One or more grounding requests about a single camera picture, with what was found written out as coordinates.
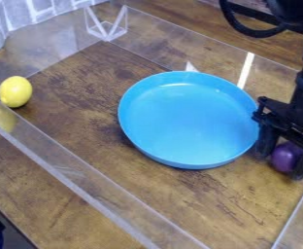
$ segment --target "black cable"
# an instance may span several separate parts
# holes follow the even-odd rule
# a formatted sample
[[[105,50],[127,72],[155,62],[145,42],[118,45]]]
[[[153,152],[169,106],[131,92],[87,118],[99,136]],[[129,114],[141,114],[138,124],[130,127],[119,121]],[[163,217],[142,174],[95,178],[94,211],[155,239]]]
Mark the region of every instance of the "black cable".
[[[280,23],[275,28],[267,30],[251,29],[243,24],[240,24],[236,18],[234,17],[227,0],[219,0],[219,5],[230,26],[243,35],[251,36],[254,38],[267,38],[286,30],[286,25],[283,23]]]

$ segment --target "purple ball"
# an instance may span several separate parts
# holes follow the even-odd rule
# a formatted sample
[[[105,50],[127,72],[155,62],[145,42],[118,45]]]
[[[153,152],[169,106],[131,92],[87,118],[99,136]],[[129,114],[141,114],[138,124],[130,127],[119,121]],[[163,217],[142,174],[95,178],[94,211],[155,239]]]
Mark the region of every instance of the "purple ball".
[[[303,149],[290,142],[276,145],[271,154],[271,164],[276,171],[287,173],[298,163]]]

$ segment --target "metal bracket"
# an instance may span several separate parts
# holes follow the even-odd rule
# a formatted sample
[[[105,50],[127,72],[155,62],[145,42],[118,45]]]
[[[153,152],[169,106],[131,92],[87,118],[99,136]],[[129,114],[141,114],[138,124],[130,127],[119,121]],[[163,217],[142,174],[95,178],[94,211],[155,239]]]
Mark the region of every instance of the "metal bracket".
[[[99,21],[90,7],[83,9],[86,32],[102,41],[110,42],[126,34],[126,6],[122,6],[114,23]]]

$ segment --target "blue bowl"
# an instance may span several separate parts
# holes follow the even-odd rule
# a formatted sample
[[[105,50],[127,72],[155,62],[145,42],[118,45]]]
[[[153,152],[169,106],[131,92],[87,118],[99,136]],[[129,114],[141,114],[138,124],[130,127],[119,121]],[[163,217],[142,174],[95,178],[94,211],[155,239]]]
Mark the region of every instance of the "blue bowl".
[[[184,169],[224,165],[258,138],[256,105],[232,83],[198,72],[153,75],[126,91],[118,108],[135,148],[159,163]]]

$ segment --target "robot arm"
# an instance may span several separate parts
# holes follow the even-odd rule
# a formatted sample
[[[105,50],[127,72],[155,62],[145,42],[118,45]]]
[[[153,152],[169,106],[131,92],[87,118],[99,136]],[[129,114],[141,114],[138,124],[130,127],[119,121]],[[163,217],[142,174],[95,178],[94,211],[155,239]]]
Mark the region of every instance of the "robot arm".
[[[252,30],[235,19],[227,0],[219,0],[222,11],[232,28],[255,38],[270,37],[280,33],[288,25],[303,25],[303,0],[267,0],[267,6],[280,25],[270,30]],[[296,87],[290,103],[282,103],[266,96],[258,98],[259,108],[252,120],[259,123],[259,138],[255,143],[256,156],[266,158],[283,137],[303,148],[303,69],[296,75]],[[295,180],[303,178],[303,154],[290,172]]]

